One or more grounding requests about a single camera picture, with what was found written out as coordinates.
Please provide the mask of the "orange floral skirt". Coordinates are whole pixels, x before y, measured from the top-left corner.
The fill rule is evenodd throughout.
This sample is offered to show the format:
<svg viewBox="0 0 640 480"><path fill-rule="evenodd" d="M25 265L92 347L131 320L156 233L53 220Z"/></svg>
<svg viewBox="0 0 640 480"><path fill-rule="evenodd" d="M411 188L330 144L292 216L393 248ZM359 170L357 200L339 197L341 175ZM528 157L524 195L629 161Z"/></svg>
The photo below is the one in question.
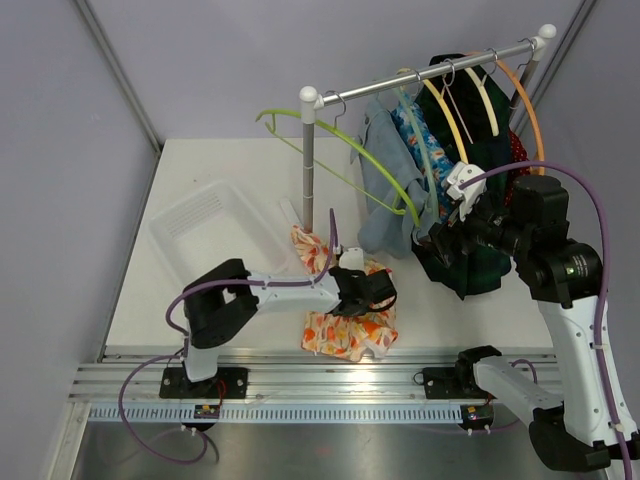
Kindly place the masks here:
<svg viewBox="0 0 640 480"><path fill-rule="evenodd" d="M298 225L292 227L290 238L306 271L319 274L329 257L328 243ZM398 338L395 321L395 307L360 317L307 312L301 348L351 362L359 362L366 353L382 358Z"/></svg>

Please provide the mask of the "light blue denim garment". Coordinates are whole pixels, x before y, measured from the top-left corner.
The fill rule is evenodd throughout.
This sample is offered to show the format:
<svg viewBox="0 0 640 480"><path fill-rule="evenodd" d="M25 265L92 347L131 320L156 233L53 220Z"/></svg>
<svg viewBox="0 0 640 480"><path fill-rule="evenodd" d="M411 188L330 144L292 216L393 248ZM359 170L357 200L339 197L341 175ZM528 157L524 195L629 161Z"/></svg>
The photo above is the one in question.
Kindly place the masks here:
<svg viewBox="0 0 640 480"><path fill-rule="evenodd" d="M364 154L351 151L351 160L360 163L368 212L358 232L358 242L369 254L405 258L412 253L415 241L427 235L435 223L423 174L396 130L390 112L377 99L367 104L355 142L390 174L385 177Z"/></svg>

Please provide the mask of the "blue floral skirt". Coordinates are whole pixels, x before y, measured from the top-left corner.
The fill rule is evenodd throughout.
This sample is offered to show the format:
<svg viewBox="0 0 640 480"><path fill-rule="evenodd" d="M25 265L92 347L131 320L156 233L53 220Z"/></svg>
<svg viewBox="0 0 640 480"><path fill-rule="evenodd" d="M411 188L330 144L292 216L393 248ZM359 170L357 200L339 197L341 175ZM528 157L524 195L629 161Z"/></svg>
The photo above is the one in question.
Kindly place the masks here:
<svg viewBox="0 0 640 480"><path fill-rule="evenodd" d="M424 114L421 108L419 106L418 108L418 112L421 113L424 118ZM450 215L454 211L454 201L445 193L445 180L448 174L453 169L454 164L448 158L445 150L441 147L439 141L431 132L428 137L427 143L429 145L430 157L437 183L437 193L441 205L441 223L444 223L449 219Z"/></svg>

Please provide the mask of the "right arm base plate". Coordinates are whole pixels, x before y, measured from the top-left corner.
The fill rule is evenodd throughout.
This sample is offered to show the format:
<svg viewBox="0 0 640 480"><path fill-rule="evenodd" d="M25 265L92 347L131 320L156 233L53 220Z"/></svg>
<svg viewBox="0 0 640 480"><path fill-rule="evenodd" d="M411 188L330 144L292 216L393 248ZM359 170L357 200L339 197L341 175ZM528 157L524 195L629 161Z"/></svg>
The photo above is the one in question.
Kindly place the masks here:
<svg viewBox="0 0 640 480"><path fill-rule="evenodd" d="M487 394L462 385L453 367L425 367L412 377L429 400L480 400Z"/></svg>

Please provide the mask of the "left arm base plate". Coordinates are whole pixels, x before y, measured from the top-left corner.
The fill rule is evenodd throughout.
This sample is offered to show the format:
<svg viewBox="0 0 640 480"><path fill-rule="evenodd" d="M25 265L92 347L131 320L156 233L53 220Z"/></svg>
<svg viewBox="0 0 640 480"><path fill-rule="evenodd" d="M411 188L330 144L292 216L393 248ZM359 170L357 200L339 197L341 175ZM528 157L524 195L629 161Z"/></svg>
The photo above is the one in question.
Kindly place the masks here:
<svg viewBox="0 0 640 480"><path fill-rule="evenodd" d="M243 400L246 398L246 368L221 367L209 379L191 381L183 367L167 367L163 371L159 397L162 399Z"/></svg>

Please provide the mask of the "pale mint hanger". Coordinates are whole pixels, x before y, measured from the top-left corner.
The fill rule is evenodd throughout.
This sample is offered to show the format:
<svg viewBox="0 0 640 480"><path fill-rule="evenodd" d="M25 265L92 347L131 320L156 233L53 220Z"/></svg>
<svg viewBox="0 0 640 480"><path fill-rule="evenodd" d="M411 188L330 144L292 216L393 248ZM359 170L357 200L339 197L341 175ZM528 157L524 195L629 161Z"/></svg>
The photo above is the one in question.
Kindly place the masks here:
<svg viewBox="0 0 640 480"><path fill-rule="evenodd" d="M430 132L423 115L418 112L417 104L411 99L405 88L397 87L392 92L398 104L392 110L391 117L396 130L413 158L416 168L421 173L422 184L428 196L424 209L433 217L435 222L440 223L441 205L427 143Z"/></svg>

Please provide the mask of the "yellow hanger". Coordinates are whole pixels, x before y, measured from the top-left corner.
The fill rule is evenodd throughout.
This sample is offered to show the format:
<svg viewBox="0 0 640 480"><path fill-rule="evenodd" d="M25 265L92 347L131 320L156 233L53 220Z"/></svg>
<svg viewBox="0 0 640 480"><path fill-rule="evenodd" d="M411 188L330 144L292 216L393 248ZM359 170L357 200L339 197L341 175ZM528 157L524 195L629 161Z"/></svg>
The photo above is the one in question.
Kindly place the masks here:
<svg viewBox="0 0 640 480"><path fill-rule="evenodd" d="M446 120L446 122L448 124L449 130L450 130L450 132L451 132L451 134L453 136L453 140L454 140L454 143L456 145L460 161L465 163L465 164L468 164L469 160L468 160L468 156L467 156L467 152L466 152L466 148L465 148L464 142L462 140L462 137L461 137L460 131L458 129L457 123L454 120L454 117L453 117L453 115L451 113L451 110L449 109L449 106L446 103L445 98L444 98L444 92L447 89L447 87L444 84L443 88L441 90L439 90L426 77L422 78L422 83L423 83L424 87L434 97L435 101L437 102L438 106L440 107L440 109L441 109L441 111L442 111L442 113L443 113L443 115L445 117L445 120Z"/></svg>

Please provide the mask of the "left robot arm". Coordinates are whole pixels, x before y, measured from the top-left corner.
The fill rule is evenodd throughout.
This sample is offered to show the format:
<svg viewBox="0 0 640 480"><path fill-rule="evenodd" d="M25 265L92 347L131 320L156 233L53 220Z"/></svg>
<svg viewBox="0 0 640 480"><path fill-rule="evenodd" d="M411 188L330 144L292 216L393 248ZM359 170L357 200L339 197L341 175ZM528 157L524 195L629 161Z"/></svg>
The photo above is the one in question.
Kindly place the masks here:
<svg viewBox="0 0 640 480"><path fill-rule="evenodd" d="M195 397L213 392L219 349L256 315L313 311L344 317L384 312L397 300L386 270L328 267L311 276L252 272L227 260L187 285L167 307L166 323L184 338L182 386Z"/></svg>

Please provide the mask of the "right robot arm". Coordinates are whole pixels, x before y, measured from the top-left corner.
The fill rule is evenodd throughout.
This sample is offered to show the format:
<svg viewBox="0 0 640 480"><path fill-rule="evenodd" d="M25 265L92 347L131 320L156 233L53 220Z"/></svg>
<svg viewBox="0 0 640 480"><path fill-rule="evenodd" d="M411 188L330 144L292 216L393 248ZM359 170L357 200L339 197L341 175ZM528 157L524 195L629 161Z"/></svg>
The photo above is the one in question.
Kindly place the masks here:
<svg viewBox="0 0 640 480"><path fill-rule="evenodd" d="M549 393L496 348L480 346L459 353L456 389L508 407L547 468L591 472L620 460L624 478L632 478L639 433L604 344L606 271L599 253L568 236L568 192L553 177L521 176L504 208L481 180L452 174L447 184L458 208L430 231L440 258L450 265L455 255L482 246L514 260L550 334L562 385L561 394Z"/></svg>

